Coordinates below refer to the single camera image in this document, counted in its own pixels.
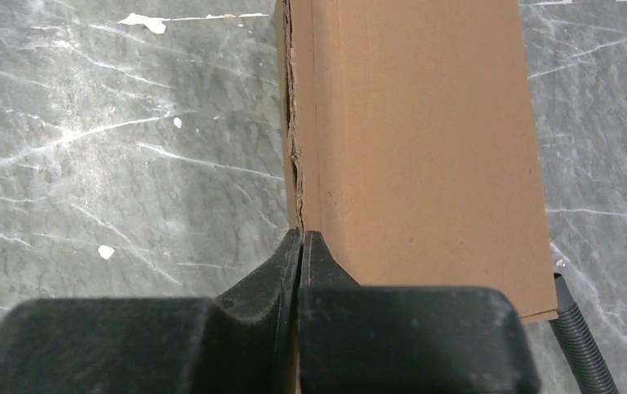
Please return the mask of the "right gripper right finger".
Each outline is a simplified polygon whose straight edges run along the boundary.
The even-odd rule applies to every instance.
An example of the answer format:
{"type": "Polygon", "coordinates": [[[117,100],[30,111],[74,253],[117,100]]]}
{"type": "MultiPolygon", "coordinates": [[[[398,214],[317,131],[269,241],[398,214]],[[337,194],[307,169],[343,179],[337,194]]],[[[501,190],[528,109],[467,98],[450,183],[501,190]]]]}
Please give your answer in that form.
{"type": "Polygon", "coordinates": [[[363,286],[305,235],[298,294],[304,393],[537,393],[523,324],[477,286],[363,286]]]}

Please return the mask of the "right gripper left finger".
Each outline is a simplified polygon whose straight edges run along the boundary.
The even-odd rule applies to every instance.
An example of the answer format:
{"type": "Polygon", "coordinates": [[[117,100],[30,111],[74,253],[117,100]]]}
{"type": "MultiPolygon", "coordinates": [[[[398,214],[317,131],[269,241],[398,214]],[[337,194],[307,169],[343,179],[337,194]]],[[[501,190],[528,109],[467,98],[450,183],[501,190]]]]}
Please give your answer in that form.
{"type": "Polygon", "coordinates": [[[38,299],[0,322],[0,393],[292,393],[301,235],[213,298],[38,299]]]}

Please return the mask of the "brown cardboard box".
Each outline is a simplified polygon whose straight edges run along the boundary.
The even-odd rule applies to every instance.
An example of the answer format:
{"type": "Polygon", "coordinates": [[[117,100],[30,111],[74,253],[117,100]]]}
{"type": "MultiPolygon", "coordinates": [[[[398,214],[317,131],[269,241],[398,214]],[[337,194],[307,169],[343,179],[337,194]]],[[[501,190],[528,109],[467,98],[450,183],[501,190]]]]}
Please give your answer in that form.
{"type": "Polygon", "coordinates": [[[360,284],[485,286],[556,315],[516,1],[278,1],[291,227],[360,284]]]}

